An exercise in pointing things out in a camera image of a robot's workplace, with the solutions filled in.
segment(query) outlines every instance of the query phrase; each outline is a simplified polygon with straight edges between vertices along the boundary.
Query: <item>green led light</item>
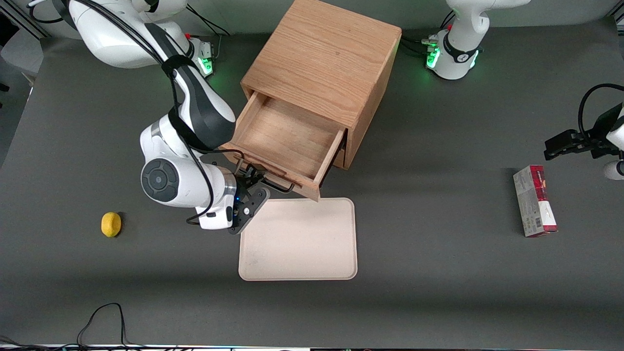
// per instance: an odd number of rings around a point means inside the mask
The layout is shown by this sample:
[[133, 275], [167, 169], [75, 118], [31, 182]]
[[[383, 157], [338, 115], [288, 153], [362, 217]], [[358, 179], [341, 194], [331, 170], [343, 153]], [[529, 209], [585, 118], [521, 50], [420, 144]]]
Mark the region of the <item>green led light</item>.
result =
[[200, 67], [203, 70], [203, 73], [207, 76], [212, 74], [213, 71], [213, 64], [212, 64], [212, 60], [211, 59], [205, 59], [202, 57], [198, 57], [197, 61], [199, 62]]
[[429, 57], [427, 57], [427, 66], [429, 66], [429, 68], [435, 67], [438, 57], [440, 57], [440, 49], [436, 48], [429, 54]]
[[477, 62], [477, 56], [479, 55], [479, 50], [474, 53], [474, 57], [472, 58], [472, 63], [470, 64], [470, 68], [474, 67], [474, 64]]

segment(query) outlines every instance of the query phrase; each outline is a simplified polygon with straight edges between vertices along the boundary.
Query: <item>wood grain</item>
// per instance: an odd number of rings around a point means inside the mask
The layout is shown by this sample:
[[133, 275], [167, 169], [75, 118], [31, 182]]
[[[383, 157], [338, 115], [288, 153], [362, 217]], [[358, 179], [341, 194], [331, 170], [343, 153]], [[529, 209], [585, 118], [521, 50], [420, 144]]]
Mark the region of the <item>wood grain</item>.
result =
[[386, 92], [388, 80], [392, 71], [392, 65], [394, 64], [394, 58], [396, 56], [396, 51], [399, 47], [399, 40], [400, 38], [396, 39], [396, 42], [394, 43], [394, 50], [389, 52], [388, 56], [386, 57], [384, 69], [381, 71], [377, 83], [375, 83], [373, 89], [370, 92], [369, 100], [362, 107], [362, 110], [359, 113], [359, 119], [356, 127], [350, 129], [347, 133], [347, 146], [343, 165], [344, 169], [349, 169], [349, 167], [351, 167], [351, 163], [353, 162], [355, 153], [358, 151], [359, 146], [364, 139], [364, 135], [368, 130], [368, 126], [370, 126], [371, 121], [373, 120], [373, 116], [375, 115], [375, 112], [377, 112], [377, 108], [379, 107], [379, 103], [381, 102], [381, 99]]
[[295, 0], [241, 81], [354, 128], [401, 29], [317, 0]]
[[[234, 138], [221, 146], [261, 164], [269, 180], [318, 200], [319, 184], [344, 137], [344, 127], [298, 106], [254, 92], [236, 121]], [[235, 154], [226, 155], [234, 163]]]

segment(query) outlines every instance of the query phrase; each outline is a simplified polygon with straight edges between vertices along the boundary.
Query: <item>beige plastic tray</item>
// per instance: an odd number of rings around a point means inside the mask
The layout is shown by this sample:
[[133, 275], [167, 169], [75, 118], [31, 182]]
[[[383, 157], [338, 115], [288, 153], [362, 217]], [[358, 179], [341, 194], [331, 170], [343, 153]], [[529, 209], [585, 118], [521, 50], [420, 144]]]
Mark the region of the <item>beige plastic tray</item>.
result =
[[358, 272], [355, 210], [347, 198], [268, 200], [241, 233], [245, 280], [347, 280]]

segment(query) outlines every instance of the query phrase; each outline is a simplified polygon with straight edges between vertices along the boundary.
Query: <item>drawer handle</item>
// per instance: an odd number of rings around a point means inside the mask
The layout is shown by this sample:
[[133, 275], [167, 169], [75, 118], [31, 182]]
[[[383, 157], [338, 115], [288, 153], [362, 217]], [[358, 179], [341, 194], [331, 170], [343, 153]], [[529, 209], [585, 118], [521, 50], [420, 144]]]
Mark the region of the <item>drawer handle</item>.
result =
[[275, 190], [277, 190], [277, 191], [279, 191], [281, 193], [284, 193], [284, 194], [288, 194], [289, 192], [293, 191], [293, 189], [295, 188], [295, 183], [293, 183], [293, 182], [290, 183], [290, 187], [288, 189], [282, 188], [278, 184], [272, 183], [272, 182], [270, 182], [266, 178], [264, 178], [262, 180], [262, 183], [264, 183], [264, 184], [266, 184], [266, 185], [268, 185], [268, 186], [274, 188]]

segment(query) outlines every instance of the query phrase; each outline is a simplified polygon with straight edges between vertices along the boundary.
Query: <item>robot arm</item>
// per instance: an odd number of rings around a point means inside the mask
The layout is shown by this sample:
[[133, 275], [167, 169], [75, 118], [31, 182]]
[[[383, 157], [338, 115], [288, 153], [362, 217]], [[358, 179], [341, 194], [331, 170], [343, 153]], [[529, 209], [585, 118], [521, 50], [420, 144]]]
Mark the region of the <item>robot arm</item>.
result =
[[[172, 80], [174, 106], [140, 135], [144, 192], [163, 205], [194, 207], [197, 215], [188, 223], [241, 231], [269, 193], [264, 188], [248, 192], [263, 174], [236, 177], [199, 161], [232, 138], [236, 119], [198, 66], [206, 43], [187, 40], [176, 23], [166, 20], [185, 8], [186, 0], [62, 1], [95, 57], [121, 68], [160, 64]], [[184, 95], [181, 104], [174, 81]]]
[[456, 15], [451, 30], [442, 29], [429, 36], [427, 43], [435, 44], [427, 60], [427, 68], [444, 79], [460, 79], [474, 66], [478, 47], [490, 19], [491, 9], [509, 9], [528, 4], [531, 0], [447, 0]]
[[624, 180], [624, 104], [619, 104], [598, 117], [589, 130], [583, 127], [583, 109], [589, 95], [601, 87], [624, 91], [617, 84], [599, 84], [591, 88], [583, 99], [578, 111], [579, 131], [568, 129], [544, 142], [544, 157], [550, 161], [565, 154], [580, 154], [589, 151], [593, 159], [606, 155], [618, 156], [619, 161], [607, 162], [603, 168], [605, 177]]

